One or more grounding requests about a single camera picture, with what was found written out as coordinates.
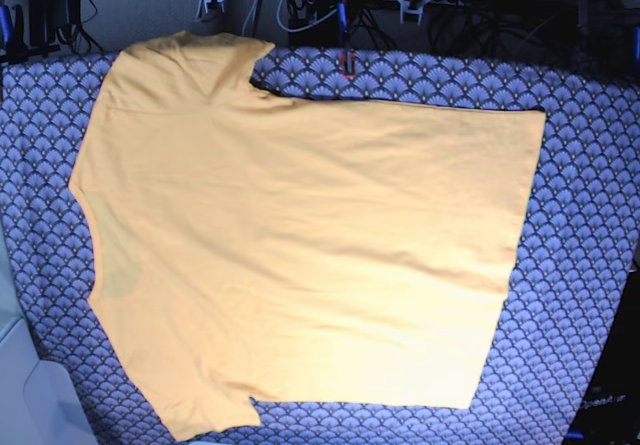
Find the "yellow T-shirt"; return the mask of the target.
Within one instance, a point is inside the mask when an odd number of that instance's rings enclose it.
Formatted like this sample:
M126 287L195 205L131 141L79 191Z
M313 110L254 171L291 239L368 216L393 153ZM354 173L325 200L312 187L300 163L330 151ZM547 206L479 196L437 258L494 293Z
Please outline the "yellow T-shirt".
M544 114L276 96L271 48L181 32L103 81L69 187L124 371L177 440L256 401L468 408Z

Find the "blue fan-patterned tablecloth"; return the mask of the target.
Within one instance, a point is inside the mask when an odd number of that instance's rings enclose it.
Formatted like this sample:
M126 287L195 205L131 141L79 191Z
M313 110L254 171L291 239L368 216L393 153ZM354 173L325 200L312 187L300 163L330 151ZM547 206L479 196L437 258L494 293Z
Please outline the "blue fan-patterned tablecloth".
M228 444L558 444L602 354L639 239L639 90L546 67L362 51L284 49L253 74L309 98L383 98L539 109L546 125L509 295L468 410L258 403L258 427ZM1 223L38 352L63 365L102 444L172 436L126 377L87 298L93 253L68 181L112 55L7 67L1 103Z

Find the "black OpenArm box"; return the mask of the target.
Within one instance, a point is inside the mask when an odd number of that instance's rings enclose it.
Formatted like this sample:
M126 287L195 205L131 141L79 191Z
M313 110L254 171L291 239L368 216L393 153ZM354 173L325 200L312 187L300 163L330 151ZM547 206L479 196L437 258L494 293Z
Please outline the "black OpenArm box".
M565 444L639 442L639 271L627 279L618 310Z

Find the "white plastic bin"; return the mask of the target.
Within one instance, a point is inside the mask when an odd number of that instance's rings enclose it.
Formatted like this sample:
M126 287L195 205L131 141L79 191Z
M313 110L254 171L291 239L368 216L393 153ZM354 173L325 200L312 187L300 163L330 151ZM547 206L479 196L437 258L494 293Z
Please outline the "white plastic bin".
M1 442L95 444L67 370L39 357L1 249Z

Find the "red clip marker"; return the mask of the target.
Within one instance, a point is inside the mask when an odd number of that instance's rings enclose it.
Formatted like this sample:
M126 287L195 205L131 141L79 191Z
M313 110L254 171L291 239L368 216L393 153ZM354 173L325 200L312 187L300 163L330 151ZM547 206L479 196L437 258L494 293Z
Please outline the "red clip marker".
M356 75L356 60L353 50L341 50L340 66L341 73L345 78L353 78Z

